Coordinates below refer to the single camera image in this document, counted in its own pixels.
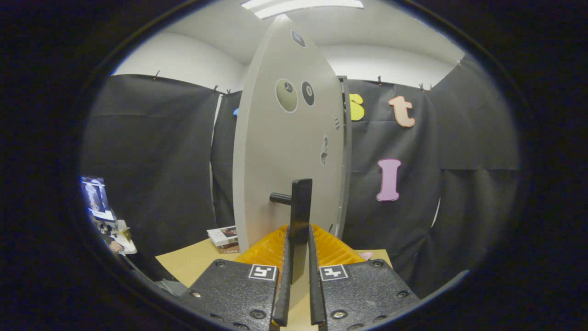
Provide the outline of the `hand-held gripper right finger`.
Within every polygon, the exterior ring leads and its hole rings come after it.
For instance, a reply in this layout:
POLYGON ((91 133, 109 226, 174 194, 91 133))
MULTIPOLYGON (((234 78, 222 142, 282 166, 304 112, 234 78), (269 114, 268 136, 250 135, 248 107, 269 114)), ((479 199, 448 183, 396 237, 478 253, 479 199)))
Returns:
POLYGON ((315 224, 308 233, 310 316, 320 331, 378 328, 420 303, 385 260, 366 260, 315 224))

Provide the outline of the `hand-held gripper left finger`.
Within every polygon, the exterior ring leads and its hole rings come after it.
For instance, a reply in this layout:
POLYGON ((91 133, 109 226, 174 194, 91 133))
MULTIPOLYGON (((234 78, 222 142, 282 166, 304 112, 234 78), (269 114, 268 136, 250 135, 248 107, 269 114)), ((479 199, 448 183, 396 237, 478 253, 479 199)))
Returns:
POLYGON ((235 261, 218 258, 179 296, 223 331, 277 331, 288 323, 290 227, 281 226, 235 261))

